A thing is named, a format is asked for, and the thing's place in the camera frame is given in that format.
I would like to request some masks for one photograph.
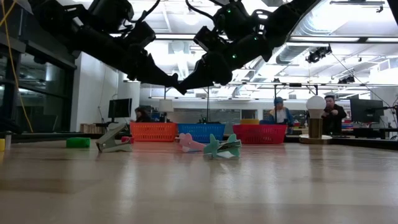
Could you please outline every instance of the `blue basket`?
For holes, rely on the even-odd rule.
[[[225,124],[178,124],[178,133],[190,133],[193,140],[200,143],[209,143],[210,134],[222,141],[224,129]]]

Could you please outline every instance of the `computer monitor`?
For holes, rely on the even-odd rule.
[[[131,115],[132,99],[121,99],[109,101],[108,118],[129,118]]]
[[[381,100],[359,100],[351,99],[351,121],[353,122],[380,122],[380,116],[384,116],[384,110],[375,110],[382,108]]]

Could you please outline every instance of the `lamp base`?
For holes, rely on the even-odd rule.
[[[310,138],[307,134],[300,135],[300,143],[302,144],[330,144],[333,138],[331,136],[322,136],[322,138]]]

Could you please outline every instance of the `green block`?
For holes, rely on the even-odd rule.
[[[67,148],[90,147],[90,138],[70,138],[67,139]]]

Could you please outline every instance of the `green toy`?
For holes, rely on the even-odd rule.
[[[67,139],[67,148],[88,148],[90,138],[70,138]]]
[[[203,153],[211,154],[212,158],[240,157],[241,148],[242,148],[241,140],[237,140],[235,134],[232,134],[226,142],[221,144],[219,140],[216,140],[213,134],[210,134],[210,144],[204,148]]]

